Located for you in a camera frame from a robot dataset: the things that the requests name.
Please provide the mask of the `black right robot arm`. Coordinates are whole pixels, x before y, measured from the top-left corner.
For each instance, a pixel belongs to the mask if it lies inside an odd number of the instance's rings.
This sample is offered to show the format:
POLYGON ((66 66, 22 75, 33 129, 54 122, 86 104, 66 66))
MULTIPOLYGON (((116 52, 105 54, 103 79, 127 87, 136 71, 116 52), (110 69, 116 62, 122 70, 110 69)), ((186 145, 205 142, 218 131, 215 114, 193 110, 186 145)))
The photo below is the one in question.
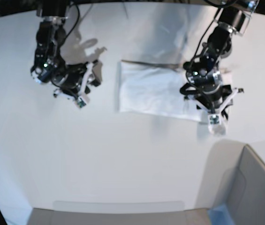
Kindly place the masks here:
POLYGON ((36 33, 34 63, 30 68, 32 79, 43 85, 51 83, 56 89, 53 96, 64 96, 78 108, 88 105, 89 86, 99 86, 102 80, 93 72, 97 60, 68 64, 61 56, 61 47, 71 34, 65 31, 67 12, 78 7, 68 0, 44 0, 37 9, 43 20, 36 33))

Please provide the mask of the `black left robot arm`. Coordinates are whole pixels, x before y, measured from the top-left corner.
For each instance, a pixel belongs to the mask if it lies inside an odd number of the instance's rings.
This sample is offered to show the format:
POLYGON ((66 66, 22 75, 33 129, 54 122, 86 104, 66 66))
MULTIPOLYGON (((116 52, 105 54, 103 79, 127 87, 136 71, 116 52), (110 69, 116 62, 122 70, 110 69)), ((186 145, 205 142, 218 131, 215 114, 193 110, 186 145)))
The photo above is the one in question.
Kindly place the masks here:
POLYGON ((233 105, 234 95, 243 89, 224 84, 220 61, 232 52, 233 35, 242 36, 255 12, 257 0, 227 0, 221 4, 207 3, 217 11, 211 23, 216 27, 206 42, 202 40, 190 61, 183 64, 187 82, 180 88, 185 100, 194 100, 198 110, 211 116, 212 124, 228 120, 227 108, 233 105))

